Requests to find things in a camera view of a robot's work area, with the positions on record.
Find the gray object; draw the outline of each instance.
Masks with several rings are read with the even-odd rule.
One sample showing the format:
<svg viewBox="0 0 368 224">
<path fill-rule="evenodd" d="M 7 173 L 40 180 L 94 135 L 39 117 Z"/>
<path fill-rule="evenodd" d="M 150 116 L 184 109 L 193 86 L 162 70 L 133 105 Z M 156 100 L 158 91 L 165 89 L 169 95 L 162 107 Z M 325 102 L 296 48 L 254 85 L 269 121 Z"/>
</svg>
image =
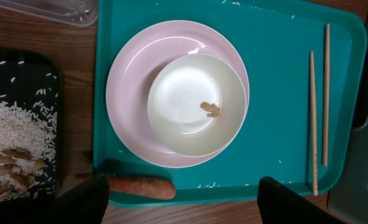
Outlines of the gray object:
<svg viewBox="0 0 368 224">
<path fill-rule="evenodd" d="M 368 50 L 346 165 L 331 190 L 329 209 L 353 223 L 368 223 Z"/>
</svg>

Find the carrot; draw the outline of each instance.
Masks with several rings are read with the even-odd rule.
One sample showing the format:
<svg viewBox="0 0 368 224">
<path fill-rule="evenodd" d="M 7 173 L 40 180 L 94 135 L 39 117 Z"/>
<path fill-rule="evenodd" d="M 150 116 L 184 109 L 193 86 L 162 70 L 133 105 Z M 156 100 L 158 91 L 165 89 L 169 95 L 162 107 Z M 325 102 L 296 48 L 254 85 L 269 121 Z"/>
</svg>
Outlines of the carrot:
<svg viewBox="0 0 368 224">
<path fill-rule="evenodd" d="M 79 174 L 76 178 L 82 182 L 92 174 Z M 170 200 L 176 195 L 176 187 L 170 181 L 154 177 L 107 177 L 109 188 L 114 192 L 139 195 L 149 198 Z"/>
</svg>

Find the white bowl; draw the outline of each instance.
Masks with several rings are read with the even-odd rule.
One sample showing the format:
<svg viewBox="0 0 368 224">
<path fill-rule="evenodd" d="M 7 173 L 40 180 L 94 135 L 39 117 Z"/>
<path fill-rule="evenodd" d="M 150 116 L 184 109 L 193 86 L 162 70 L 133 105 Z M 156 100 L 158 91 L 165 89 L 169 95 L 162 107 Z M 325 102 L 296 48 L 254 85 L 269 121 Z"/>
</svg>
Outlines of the white bowl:
<svg viewBox="0 0 368 224">
<path fill-rule="evenodd" d="M 220 108 L 216 118 L 200 105 Z M 190 157 L 212 154 L 234 140 L 246 117 L 246 95 L 235 70 L 206 54 L 186 55 L 164 67 L 148 96 L 148 119 L 172 151 Z"/>
</svg>

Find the food scrap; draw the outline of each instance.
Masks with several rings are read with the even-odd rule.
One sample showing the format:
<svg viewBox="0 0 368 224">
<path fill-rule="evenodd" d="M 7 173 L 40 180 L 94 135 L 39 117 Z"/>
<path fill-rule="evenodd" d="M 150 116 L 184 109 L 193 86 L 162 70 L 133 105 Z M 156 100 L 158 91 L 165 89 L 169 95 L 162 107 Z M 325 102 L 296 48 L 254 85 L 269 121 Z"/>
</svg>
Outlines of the food scrap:
<svg viewBox="0 0 368 224">
<path fill-rule="evenodd" d="M 220 116 L 221 109 L 215 104 L 211 105 L 210 103 L 203 102 L 201 103 L 201 108 L 207 112 L 210 112 L 207 114 L 207 117 L 209 118 L 216 118 Z"/>
<path fill-rule="evenodd" d="M 35 182 L 32 175 L 43 167 L 42 159 L 32 160 L 25 149 L 5 149 L 0 154 L 0 198 L 12 191 L 25 192 Z"/>
</svg>

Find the pink plate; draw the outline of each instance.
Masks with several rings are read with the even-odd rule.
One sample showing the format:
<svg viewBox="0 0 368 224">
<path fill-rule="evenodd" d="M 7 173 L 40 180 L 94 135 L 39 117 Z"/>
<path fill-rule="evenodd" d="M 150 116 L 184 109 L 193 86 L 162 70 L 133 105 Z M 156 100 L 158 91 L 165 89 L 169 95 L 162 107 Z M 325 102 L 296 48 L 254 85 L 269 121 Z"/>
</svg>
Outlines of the pink plate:
<svg viewBox="0 0 368 224">
<path fill-rule="evenodd" d="M 204 157 L 187 157 L 169 150 L 151 129 L 147 103 L 153 80 L 173 60 L 203 53 L 226 61 L 239 74 L 248 106 L 245 65 L 232 44 L 217 31 L 191 21 L 167 21 L 136 34 L 120 50 L 106 84 L 110 122 L 123 144 L 138 157 L 158 166 L 182 168 L 201 164 Z"/>
</svg>

